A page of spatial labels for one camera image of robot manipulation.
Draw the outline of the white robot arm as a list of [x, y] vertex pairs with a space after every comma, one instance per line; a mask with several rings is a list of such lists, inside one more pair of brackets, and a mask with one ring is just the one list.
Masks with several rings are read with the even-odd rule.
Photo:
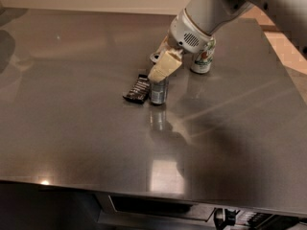
[[183, 54], [200, 53], [224, 24], [252, 7], [261, 10], [300, 54], [306, 55], [307, 0], [190, 0], [174, 18], [161, 42], [149, 80], [165, 80], [182, 64]]

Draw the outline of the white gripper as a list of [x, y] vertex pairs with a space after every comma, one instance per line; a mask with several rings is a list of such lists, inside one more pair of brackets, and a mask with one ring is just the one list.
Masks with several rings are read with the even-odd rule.
[[182, 49], [187, 53], [200, 52], [212, 35], [207, 30], [207, 16], [200, 11], [183, 9], [172, 21], [168, 35], [150, 55], [154, 64], [149, 80], [161, 82], [173, 74], [182, 64]]

